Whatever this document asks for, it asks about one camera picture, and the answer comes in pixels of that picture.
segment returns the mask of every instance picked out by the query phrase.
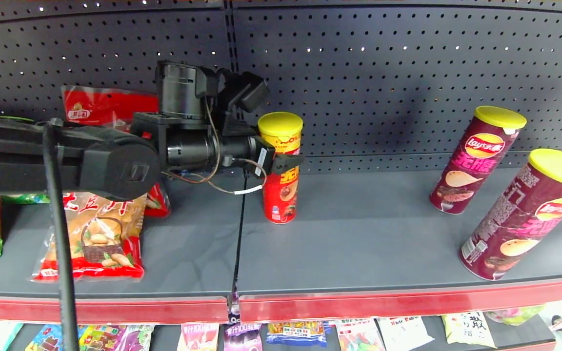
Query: potato chip can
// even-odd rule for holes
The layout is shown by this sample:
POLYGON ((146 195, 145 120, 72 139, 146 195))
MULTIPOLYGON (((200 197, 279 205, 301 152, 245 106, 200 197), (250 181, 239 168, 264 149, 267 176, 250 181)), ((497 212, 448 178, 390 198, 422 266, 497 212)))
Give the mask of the potato chip can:
MULTIPOLYGON (((257 121, 261 137, 275 147, 278 154, 298 155, 301 152, 303 120, 292 113, 276 112, 257 121)), ((285 224, 296 217, 299 189, 299 167, 283 174, 268 174, 263 186, 263 213, 275 224, 285 224)))
POLYGON ((479 106, 429 199, 444 213, 461 214, 526 125, 511 110, 479 106))
POLYGON ((528 156, 459 258, 472 273, 498 280, 562 220, 562 151, 536 149, 528 156))

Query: metal rod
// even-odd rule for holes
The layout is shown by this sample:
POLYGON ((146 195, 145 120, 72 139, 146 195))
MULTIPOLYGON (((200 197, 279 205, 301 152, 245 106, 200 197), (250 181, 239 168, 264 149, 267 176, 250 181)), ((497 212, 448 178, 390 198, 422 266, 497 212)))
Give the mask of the metal rod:
POLYGON ((62 201, 62 180, 58 167, 56 151, 56 131, 53 124, 45 124, 42 133, 42 157, 47 175, 47 189, 51 200, 51 216, 53 216, 54 233, 56 236, 56 257, 58 258, 58 285, 60 286, 60 317, 62 319, 62 335, 66 351, 79 351, 78 318, 75 308, 75 285, 71 265, 71 245, 69 229, 66 224, 64 203, 62 201))

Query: basket illustration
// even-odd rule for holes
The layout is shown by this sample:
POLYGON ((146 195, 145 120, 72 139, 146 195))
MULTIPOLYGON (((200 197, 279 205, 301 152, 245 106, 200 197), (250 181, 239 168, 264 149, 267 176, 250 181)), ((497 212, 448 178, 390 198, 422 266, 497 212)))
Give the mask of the basket illustration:
MULTIPOLYGON (((122 226, 122 223, 120 222, 120 220, 117 220, 116 218, 111 218, 111 217, 94 218, 93 220, 88 222, 88 224, 85 225, 84 229, 82 230, 82 233, 86 233, 86 231, 88 229, 88 226, 95 220, 112 220, 112 221, 118 223, 118 225, 120 227, 120 233, 122 233, 123 226, 122 226)), ((123 254, 123 249, 120 245, 91 245, 91 246, 89 246, 85 243, 84 238, 82 238, 81 242, 82 242, 81 244, 82 244, 82 251, 84 253, 84 258, 89 263, 101 263, 103 260, 105 260, 105 254, 106 253, 107 253, 107 255, 123 254)))

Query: store shelf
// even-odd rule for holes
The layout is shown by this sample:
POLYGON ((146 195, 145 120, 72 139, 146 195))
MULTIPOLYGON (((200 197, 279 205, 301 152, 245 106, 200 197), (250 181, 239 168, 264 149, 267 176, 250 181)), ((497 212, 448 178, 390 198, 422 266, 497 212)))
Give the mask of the store shelf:
POLYGON ((238 289, 243 322, 437 315, 562 300, 562 222, 500 282, 457 258, 517 169, 498 169, 462 215, 428 194, 439 171, 301 176, 297 218, 270 224, 247 195, 238 289))
MULTIPOLYGON (((43 324, 25 324, 10 344, 9 351, 24 351, 25 347, 40 332, 43 324)), ((180 325, 158 325, 153 330, 151 351, 176 350, 181 334, 180 325)))
MULTIPOLYGON (((243 189, 242 177, 215 180, 243 189)), ((172 215, 145 218, 141 282, 76 282, 81 324, 227 321, 241 216, 241 197, 206 185, 169 185, 172 215)), ((44 254, 51 215, 47 205, 25 205, 13 222, 0 257, 0 319, 59 322, 58 285, 29 281, 44 254)))

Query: gray shelf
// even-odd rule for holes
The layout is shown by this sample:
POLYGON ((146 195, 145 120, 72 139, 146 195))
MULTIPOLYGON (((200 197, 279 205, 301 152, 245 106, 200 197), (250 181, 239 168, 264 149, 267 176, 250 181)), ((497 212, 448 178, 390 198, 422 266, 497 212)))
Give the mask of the gray shelf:
MULTIPOLYGON (((218 177, 219 186, 243 189, 243 177, 218 177)), ((207 185, 167 184, 172 215, 145 218, 141 282, 76 282, 78 298, 169 298, 230 294, 236 264, 241 196, 207 185)), ((7 214, 11 229, 0 257, 0 297, 57 298, 57 284, 31 282, 51 225, 48 205, 24 205, 7 214)))
MULTIPOLYGON (((238 289, 257 295, 492 284, 469 273, 457 250, 517 171, 495 171, 462 215, 428 202, 441 171, 302 175, 297 218, 285 225, 270 224, 261 194, 249 194, 238 289)), ((500 282, 551 278, 562 278, 562 222, 500 282)))
MULTIPOLYGON (((450 344, 446 342, 442 318, 439 316, 423 317, 428 335, 435 338, 429 344, 415 349, 415 351, 488 351, 487 347, 467 344, 450 344)), ((539 316, 531 318, 528 322, 512 327, 487 320, 493 340, 499 350, 514 349, 528 345, 546 344, 554 342, 555 338, 539 316)), ((40 331, 42 324, 25 324, 10 345, 10 351, 22 351, 40 331)), ((304 351, 309 347, 292 347, 287 345, 272 345, 266 343, 267 328, 261 329, 261 341, 265 351, 304 351)), ((181 327, 179 325, 158 325, 153 331, 151 350, 176 350, 181 327)), ((218 350, 223 349, 223 341, 219 336, 218 350)), ((313 350, 324 350, 321 347, 312 347, 313 350)), ((326 336, 327 351, 341 351, 335 330, 326 336)))

